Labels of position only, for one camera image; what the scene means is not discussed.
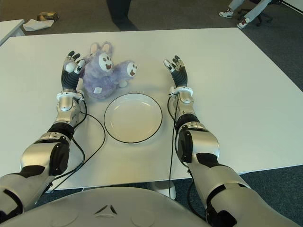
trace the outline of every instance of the dark trousers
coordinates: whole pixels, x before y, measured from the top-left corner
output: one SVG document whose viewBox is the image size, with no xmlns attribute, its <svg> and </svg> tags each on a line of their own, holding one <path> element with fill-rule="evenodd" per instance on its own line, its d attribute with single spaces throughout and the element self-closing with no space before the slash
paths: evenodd
<svg viewBox="0 0 303 227">
<path fill-rule="evenodd" d="M 121 31 L 138 31 L 138 28 L 128 19 L 131 0 L 107 0 L 107 6 L 114 24 Z"/>
</svg>

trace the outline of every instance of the person's leg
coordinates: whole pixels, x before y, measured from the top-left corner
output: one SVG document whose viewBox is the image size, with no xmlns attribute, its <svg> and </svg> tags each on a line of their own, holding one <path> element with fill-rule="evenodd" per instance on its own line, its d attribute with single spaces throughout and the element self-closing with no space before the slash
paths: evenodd
<svg viewBox="0 0 303 227">
<path fill-rule="evenodd" d="M 271 0 L 261 0 L 258 5 L 255 6 L 250 12 L 248 12 L 244 17 L 248 18 L 249 21 L 253 21 L 271 2 Z"/>
<path fill-rule="evenodd" d="M 220 12 L 219 16 L 226 17 L 226 18 L 232 18 L 234 10 L 239 7 L 245 0 L 232 0 L 232 2 L 229 4 L 229 8 L 226 12 Z"/>
<path fill-rule="evenodd" d="M 232 11 L 235 11 L 240 5 L 243 4 L 245 0 L 232 0 L 232 2 L 229 4 L 229 9 Z"/>
<path fill-rule="evenodd" d="M 131 0 L 107 0 L 107 6 L 114 24 L 121 31 L 138 31 L 138 28 L 128 19 Z"/>
</svg>

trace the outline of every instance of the white paper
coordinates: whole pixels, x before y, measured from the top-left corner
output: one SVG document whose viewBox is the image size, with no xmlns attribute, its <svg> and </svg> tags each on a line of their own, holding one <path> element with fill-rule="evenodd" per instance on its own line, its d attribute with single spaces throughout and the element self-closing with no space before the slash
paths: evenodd
<svg viewBox="0 0 303 227">
<path fill-rule="evenodd" d="M 23 27 L 26 31 L 36 31 L 52 26 L 53 22 L 54 20 L 37 21 L 30 19 L 27 23 L 23 24 Z"/>
</svg>

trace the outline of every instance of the white table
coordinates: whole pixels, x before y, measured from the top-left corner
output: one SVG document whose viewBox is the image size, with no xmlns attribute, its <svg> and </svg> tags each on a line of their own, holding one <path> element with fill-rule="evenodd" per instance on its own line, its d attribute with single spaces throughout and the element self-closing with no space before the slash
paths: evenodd
<svg viewBox="0 0 303 227">
<path fill-rule="evenodd" d="M 115 47 L 114 63 L 132 59 L 138 75 L 109 99 L 88 102 L 89 113 L 103 121 L 111 100 L 140 92 L 158 101 L 163 122 L 141 144 L 108 136 L 103 149 L 59 189 L 168 179 L 172 120 L 166 103 L 173 80 L 162 62 L 175 54 L 187 67 L 198 118 L 220 142 L 222 164 L 237 173 L 303 164 L 303 94 L 239 29 L 78 33 L 16 37 L 0 48 L 0 175 L 19 171 L 24 149 L 52 125 L 65 55 L 86 54 L 91 43 L 106 40 Z M 100 145 L 102 130 L 88 117 L 75 138 L 88 157 Z M 80 159 L 72 145 L 69 169 Z M 186 177 L 174 155 L 172 178 Z"/>
<path fill-rule="evenodd" d="M 0 46 L 11 36 L 23 36 L 20 26 L 24 20 L 9 20 L 0 22 Z"/>
</svg>

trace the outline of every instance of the plate rim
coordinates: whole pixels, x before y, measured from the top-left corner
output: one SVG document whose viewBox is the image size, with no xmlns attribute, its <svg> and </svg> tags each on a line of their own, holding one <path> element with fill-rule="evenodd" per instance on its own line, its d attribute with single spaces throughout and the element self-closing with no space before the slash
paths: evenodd
<svg viewBox="0 0 303 227">
<path fill-rule="evenodd" d="M 107 109 L 109 108 L 109 106 L 110 106 L 116 99 L 118 99 L 118 98 L 120 98 L 120 97 L 122 97 L 122 96 L 125 96 L 125 95 L 130 95 L 130 94 L 139 94 L 139 95 L 143 95 L 143 96 L 147 96 L 147 97 L 151 98 L 153 101 L 156 102 L 156 104 L 157 104 L 158 107 L 160 108 L 160 112 L 161 112 L 161 122 L 160 122 L 160 124 L 159 124 L 157 130 L 156 130 L 151 136 L 149 136 L 148 138 L 146 138 L 146 139 L 144 139 L 144 140 L 141 140 L 141 141 L 138 141 L 138 142 L 125 142 L 125 141 L 118 140 L 117 138 L 115 138 L 114 136 L 112 136 L 112 135 L 109 133 L 109 131 L 107 130 L 106 124 L 105 124 L 105 115 L 106 115 L 106 112 L 107 112 Z M 121 142 L 121 143 L 126 143 L 126 144 L 141 143 L 141 142 L 143 142 L 143 141 L 148 140 L 148 139 L 151 138 L 154 134 L 156 134 L 156 132 L 159 130 L 159 128 L 160 128 L 161 125 L 162 125 L 162 121 L 163 121 L 163 112 L 162 112 L 162 109 L 161 109 L 161 106 L 159 105 L 159 103 L 158 103 L 154 98 L 152 98 L 152 97 L 150 97 L 150 96 L 148 96 L 148 95 L 146 95 L 146 94 L 138 93 L 138 92 L 127 93 L 127 94 L 118 96 L 117 98 L 115 98 L 114 100 L 112 100 L 112 101 L 108 104 L 108 106 L 106 107 L 106 110 L 105 110 L 104 116 L 103 116 L 103 123 L 104 123 L 105 130 L 106 130 L 106 132 L 110 135 L 110 137 L 113 138 L 113 139 L 115 139 L 115 140 L 117 140 L 117 141 L 119 141 L 119 142 Z"/>
</svg>

